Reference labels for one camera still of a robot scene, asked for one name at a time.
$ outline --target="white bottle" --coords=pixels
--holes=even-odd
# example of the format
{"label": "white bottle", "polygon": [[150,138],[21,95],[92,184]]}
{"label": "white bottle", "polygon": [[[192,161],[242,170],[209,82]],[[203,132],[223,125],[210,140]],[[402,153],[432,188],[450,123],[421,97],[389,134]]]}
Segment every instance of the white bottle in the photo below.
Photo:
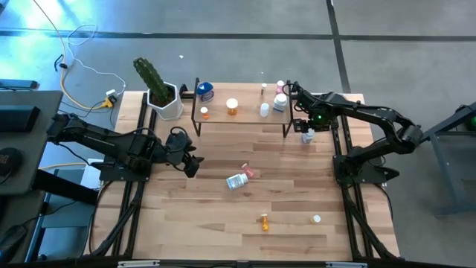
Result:
{"label": "white bottle", "polygon": [[247,183],[248,177],[246,176],[246,174],[241,173],[229,177],[228,179],[226,179],[226,182],[228,183],[228,187],[230,188],[230,190],[234,190],[236,188],[242,187],[245,183]]}
{"label": "white bottle", "polygon": [[263,117],[268,116],[269,114],[269,104],[263,103],[261,104],[260,115]]}
{"label": "white bottle", "polygon": [[273,109],[277,110],[278,112],[284,112],[286,109],[286,104],[288,103],[288,98],[285,94],[280,93],[276,95],[274,98],[274,107]]}
{"label": "white bottle", "polygon": [[314,134],[314,130],[312,129],[307,130],[307,133],[303,133],[303,143],[310,144],[314,138]]}

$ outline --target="wooden table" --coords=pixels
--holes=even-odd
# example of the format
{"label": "wooden table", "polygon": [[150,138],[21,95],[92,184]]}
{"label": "wooden table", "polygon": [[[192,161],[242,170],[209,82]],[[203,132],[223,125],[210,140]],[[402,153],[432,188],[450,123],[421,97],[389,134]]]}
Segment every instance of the wooden table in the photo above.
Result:
{"label": "wooden table", "polygon": [[[119,133],[136,128],[142,94],[124,93],[116,125]],[[345,97],[363,102],[362,95]],[[299,133],[290,132],[284,139],[276,125],[204,124],[204,135],[197,137],[191,108],[191,100],[184,100],[181,119],[158,121],[155,133],[165,139],[172,126],[184,127],[198,147],[195,155],[205,160],[193,179],[165,165],[153,168],[142,201],[134,258],[351,259],[341,190],[332,172],[335,153],[329,132],[316,133],[311,144],[301,144]],[[349,118],[349,125],[355,146],[373,141],[368,123]],[[345,144],[341,147],[345,153]],[[241,172],[243,163],[249,163],[256,178],[228,190],[225,179]],[[94,249],[118,220],[123,188],[123,182],[114,182],[103,195],[94,224]],[[370,226],[398,255],[385,195],[373,185],[362,185],[362,194]],[[268,214],[267,233],[261,231],[263,213]],[[320,223],[311,222],[315,214],[321,216]],[[364,252],[359,228],[356,233]],[[124,241],[128,234],[126,227]]]}
{"label": "wooden table", "polygon": [[[266,90],[261,95],[261,84],[258,83],[212,83],[214,98],[211,102],[202,103],[195,100],[195,111],[193,120],[199,124],[196,127],[198,136],[201,134],[201,127],[204,123],[220,124],[270,124],[281,125],[283,128],[283,137],[288,134],[292,125],[292,114],[290,107],[292,102],[289,100],[283,112],[273,110],[274,97],[276,97],[276,84],[267,84]],[[229,115],[226,101],[234,98],[238,101],[238,113]],[[266,117],[260,115],[262,103],[269,104],[269,114]],[[200,112],[202,107],[208,109],[208,119],[203,118]]]}

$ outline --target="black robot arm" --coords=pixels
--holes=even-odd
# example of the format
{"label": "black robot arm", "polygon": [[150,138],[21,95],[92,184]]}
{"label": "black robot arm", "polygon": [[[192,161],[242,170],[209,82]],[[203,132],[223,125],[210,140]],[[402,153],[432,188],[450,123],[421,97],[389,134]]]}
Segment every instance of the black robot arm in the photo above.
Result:
{"label": "black robot arm", "polygon": [[[297,100],[295,109],[308,114],[308,120],[295,120],[294,127],[297,132],[307,133],[309,128],[327,131],[334,118],[339,115],[376,124],[383,130],[385,138],[367,147],[353,147],[345,156],[343,168],[349,174],[358,173],[365,162],[385,154],[411,153],[422,138],[419,126],[391,108],[348,101],[344,96],[334,92],[313,95],[299,85],[293,86],[292,93],[295,93],[293,97]],[[396,130],[394,124],[399,124],[401,128]]]}
{"label": "black robot arm", "polygon": [[114,162],[92,163],[100,170],[114,168],[127,170],[135,175],[148,176],[152,164],[170,164],[177,168],[184,163],[183,170],[188,177],[195,176],[199,169],[201,157],[190,155],[196,148],[185,131],[173,133],[171,129],[165,145],[162,144],[152,130],[140,128],[129,133],[114,131],[88,124],[75,114],[56,115],[48,130],[48,141],[60,142],[75,141],[99,153],[114,159]]}

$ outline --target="green cactus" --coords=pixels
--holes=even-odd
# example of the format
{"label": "green cactus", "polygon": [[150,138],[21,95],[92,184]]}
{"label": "green cactus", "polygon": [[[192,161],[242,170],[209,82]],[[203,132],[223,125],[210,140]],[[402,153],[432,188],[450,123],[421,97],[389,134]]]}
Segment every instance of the green cactus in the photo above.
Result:
{"label": "green cactus", "polygon": [[150,89],[152,95],[157,98],[158,103],[162,106],[167,105],[171,101],[170,91],[165,86],[164,81],[161,79],[161,76],[158,75],[152,63],[140,57],[134,60],[134,67]]}

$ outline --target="white bottle cap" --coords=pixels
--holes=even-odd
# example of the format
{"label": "white bottle cap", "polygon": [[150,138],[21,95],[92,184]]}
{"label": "white bottle cap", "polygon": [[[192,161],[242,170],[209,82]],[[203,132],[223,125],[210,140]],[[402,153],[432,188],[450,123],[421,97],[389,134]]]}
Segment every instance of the white bottle cap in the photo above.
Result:
{"label": "white bottle cap", "polygon": [[321,216],[319,215],[312,216],[312,222],[319,223],[320,221],[321,221]]}
{"label": "white bottle cap", "polygon": [[263,103],[261,104],[260,115],[263,117],[268,116],[269,114],[269,104]]}
{"label": "white bottle cap", "polygon": [[286,97],[285,94],[283,93],[280,93],[278,95],[276,95],[276,101],[279,103],[279,104],[285,104],[287,101],[288,101],[288,98]]}
{"label": "white bottle cap", "polygon": [[304,135],[306,135],[306,137],[308,138],[314,137],[314,134],[315,134],[315,131],[313,129],[308,129],[307,133],[304,133]]}
{"label": "white bottle cap", "polygon": [[235,108],[238,107],[238,100],[237,100],[237,99],[233,99],[233,98],[228,99],[228,100],[226,101],[226,106],[227,106],[227,108],[229,108],[229,109],[235,109]]}

